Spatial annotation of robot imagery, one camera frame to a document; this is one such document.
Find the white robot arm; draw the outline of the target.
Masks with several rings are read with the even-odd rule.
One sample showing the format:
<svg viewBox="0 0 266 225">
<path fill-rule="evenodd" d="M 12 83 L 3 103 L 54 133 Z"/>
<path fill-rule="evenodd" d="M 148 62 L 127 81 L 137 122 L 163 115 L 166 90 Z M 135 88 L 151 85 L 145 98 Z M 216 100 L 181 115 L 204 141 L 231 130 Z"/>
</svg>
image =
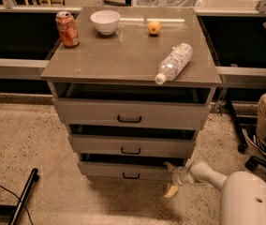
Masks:
<svg viewBox="0 0 266 225">
<path fill-rule="evenodd" d="M 207 163 L 195 161 L 189 167 L 165 162 L 171 180 L 165 193 L 172 197 L 186 183 L 211 185 L 220 192 L 220 225 L 266 225 L 266 182 L 250 172 L 225 176 Z"/>
</svg>

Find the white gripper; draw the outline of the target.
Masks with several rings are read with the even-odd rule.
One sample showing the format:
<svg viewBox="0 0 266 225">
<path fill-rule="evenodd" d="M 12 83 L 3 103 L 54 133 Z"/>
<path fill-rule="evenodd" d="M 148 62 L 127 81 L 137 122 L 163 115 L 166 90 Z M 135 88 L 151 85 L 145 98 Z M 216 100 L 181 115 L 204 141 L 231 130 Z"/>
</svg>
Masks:
<svg viewBox="0 0 266 225">
<path fill-rule="evenodd" d="M 172 179 L 172 184 L 167 185 L 167 190 L 164 194 L 164 197 L 169 199 L 177 193 L 177 186 L 191 183 L 192 178 L 190 177 L 189 170 L 186 167 L 175 167 L 169 162 L 165 162 L 165 165 L 167 166 L 168 171 L 171 172 Z"/>
</svg>

